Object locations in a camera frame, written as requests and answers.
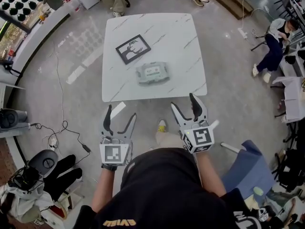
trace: black leg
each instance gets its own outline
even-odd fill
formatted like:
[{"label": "black leg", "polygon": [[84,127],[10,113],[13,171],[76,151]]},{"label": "black leg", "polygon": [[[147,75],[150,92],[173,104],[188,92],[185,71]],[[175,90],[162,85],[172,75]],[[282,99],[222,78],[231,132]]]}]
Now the black leg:
[{"label": "black leg", "polygon": [[286,114],[286,111],[283,112],[283,113],[281,113],[281,114],[275,115],[275,118],[280,117],[280,116],[283,116],[283,115],[285,115],[285,114]]},{"label": "black leg", "polygon": [[279,88],[279,89],[284,89],[284,86],[270,86],[270,88]]}]

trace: blue jeans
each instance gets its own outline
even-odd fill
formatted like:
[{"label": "blue jeans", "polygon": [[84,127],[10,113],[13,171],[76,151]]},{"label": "blue jeans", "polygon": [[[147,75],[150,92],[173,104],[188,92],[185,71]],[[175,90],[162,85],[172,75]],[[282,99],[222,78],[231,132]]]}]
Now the blue jeans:
[{"label": "blue jeans", "polygon": [[265,40],[270,51],[266,54],[266,56],[256,68],[259,72],[263,71],[263,69],[268,69],[269,71],[276,71],[283,58],[283,45],[279,43],[271,34],[266,34]]}]

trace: power strip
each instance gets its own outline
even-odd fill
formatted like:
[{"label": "power strip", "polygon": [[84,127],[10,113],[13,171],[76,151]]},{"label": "power strip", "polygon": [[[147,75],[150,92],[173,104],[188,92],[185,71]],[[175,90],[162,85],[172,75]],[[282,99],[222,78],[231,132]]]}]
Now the power strip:
[{"label": "power strip", "polygon": [[244,32],[242,28],[238,28],[238,31],[243,36],[244,39],[248,38],[248,36],[247,36],[248,33]]}]

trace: black t-shirt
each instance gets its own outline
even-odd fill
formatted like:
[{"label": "black t-shirt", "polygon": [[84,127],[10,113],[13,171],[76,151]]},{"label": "black t-shirt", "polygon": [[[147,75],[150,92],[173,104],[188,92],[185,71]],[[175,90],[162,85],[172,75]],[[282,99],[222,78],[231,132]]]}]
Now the black t-shirt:
[{"label": "black t-shirt", "polygon": [[191,154],[159,148],[126,167],[121,190],[97,214],[82,206],[74,229],[261,228],[238,189],[219,198],[201,186]]},{"label": "black t-shirt", "polygon": [[281,229],[284,228],[284,223],[279,219],[279,217],[272,217],[270,221],[261,223],[262,229]]}]

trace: person's arm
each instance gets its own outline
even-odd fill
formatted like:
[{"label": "person's arm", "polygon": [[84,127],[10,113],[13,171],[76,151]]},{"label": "person's arm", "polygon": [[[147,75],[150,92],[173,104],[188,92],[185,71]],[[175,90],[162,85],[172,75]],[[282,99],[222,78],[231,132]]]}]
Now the person's arm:
[{"label": "person's arm", "polygon": [[95,213],[98,213],[112,199],[113,181],[114,171],[102,168],[91,203],[91,208]]},{"label": "person's arm", "polygon": [[293,198],[291,200],[291,203],[292,203],[292,207],[291,207],[291,209],[290,209],[290,211],[288,213],[287,219],[284,222],[284,228],[287,227],[290,224],[291,220],[292,220],[291,216],[294,213],[294,209],[295,209],[295,198]]},{"label": "person's arm", "polygon": [[224,184],[216,173],[207,152],[196,154],[202,187],[221,197],[226,194]]}]

